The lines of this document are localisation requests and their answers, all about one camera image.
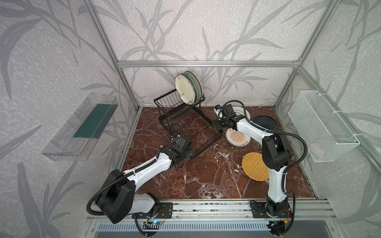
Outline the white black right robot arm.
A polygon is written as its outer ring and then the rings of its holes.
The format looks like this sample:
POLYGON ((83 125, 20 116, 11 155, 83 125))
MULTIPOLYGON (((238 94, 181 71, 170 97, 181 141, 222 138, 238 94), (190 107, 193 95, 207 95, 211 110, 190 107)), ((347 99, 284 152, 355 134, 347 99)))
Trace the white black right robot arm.
POLYGON ((269 171, 269 189, 265 202, 252 200, 249 205, 253 216, 271 218, 267 224, 269 232, 276 238, 282 237, 293 226, 296 210, 295 191, 286 190, 287 173, 305 159, 307 144, 298 135, 266 129, 254 123, 246 113, 237 115, 231 104, 232 101, 228 101, 215 106, 217 120, 213 121, 213 128, 218 132, 224 128, 234 129, 262 146, 262 159, 269 171), (303 154, 295 162, 291 161, 289 136, 298 139, 303 146, 303 154))

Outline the white plate dark lettered rim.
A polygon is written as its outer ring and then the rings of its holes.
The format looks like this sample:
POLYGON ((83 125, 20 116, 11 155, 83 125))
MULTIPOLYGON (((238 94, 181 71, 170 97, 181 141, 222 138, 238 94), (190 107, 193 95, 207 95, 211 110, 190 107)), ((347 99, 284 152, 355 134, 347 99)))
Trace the white plate dark lettered rim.
POLYGON ((191 82, 193 84, 193 87, 195 90, 195 102, 197 102, 201 96, 199 84, 197 83, 195 75, 192 72, 186 71, 185 75, 191 80, 191 82))

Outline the white plate green emblem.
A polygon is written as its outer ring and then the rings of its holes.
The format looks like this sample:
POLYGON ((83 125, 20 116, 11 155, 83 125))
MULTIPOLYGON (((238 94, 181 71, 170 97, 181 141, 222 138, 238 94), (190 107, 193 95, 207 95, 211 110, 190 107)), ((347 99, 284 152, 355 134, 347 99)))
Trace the white plate green emblem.
POLYGON ((245 110, 246 112, 244 112, 243 107, 233 106, 233 111, 236 113, 237 116, 239 116, 239 115, 241 115, 241 116, 246 115, 249 120, 251 119, 251 115, 250 115, 249 111, 245 110))

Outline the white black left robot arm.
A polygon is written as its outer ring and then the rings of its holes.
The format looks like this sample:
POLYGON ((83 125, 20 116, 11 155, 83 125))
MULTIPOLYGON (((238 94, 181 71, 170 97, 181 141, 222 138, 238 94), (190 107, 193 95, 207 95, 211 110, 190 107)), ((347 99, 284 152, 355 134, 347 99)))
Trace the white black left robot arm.
POLYGON ((117 224, 132 215, 137 223, 144 215, 149 219, 162 210, 160 200, 151 193, 138 194, 146 182, 176 166, 193 154, 192 141, 183 135, 180 124, 169 126, 170 143, 161 146, 150 160, 125 171, 113 170, 101 189, 88 201, 86 211, 93 216, 106 216, 117 224))

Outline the cream floral plate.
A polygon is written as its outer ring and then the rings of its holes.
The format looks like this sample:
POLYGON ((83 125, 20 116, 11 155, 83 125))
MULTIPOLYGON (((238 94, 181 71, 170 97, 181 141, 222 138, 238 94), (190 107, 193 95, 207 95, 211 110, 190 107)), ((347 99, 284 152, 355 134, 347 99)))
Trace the cream floral plate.
POLYGON ((183 73, 178 74, 175 79, 175 85, 180 99, 184 103, 192 105, 196 100, 196 91, 191 78, 183 73))

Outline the mint green flower plate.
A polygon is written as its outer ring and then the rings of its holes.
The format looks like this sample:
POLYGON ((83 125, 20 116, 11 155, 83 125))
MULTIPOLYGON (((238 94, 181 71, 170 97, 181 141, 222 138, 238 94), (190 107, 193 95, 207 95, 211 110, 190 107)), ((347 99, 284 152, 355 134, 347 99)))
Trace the mint green flower plate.
POLYGON ((187 71, 188 75, 193 79, 194 83, 195 83, 195 88, 196 88, 196 91, 197 91, 197 101, 198 100, 198 97, 199 97, 199 89, 198 89, 198 84, 196 82, 196 80, 194 79, 194 77, 191 75, 190 71, 187 71))

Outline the black wire dish rack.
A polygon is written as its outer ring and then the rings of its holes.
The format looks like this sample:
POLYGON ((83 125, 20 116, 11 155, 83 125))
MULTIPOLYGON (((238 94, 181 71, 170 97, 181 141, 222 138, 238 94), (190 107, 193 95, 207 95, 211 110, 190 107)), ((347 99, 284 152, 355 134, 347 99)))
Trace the black wire dish rack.
POLYGON ((178 91, 173 89, 154 99, 159 111, 159 122, 169 138, 181 134, 192 141, 191 159, 201 155, 222 137, 212 126, 212 120, 204 113, 200 100, 192 105, 183 102, 178 91))

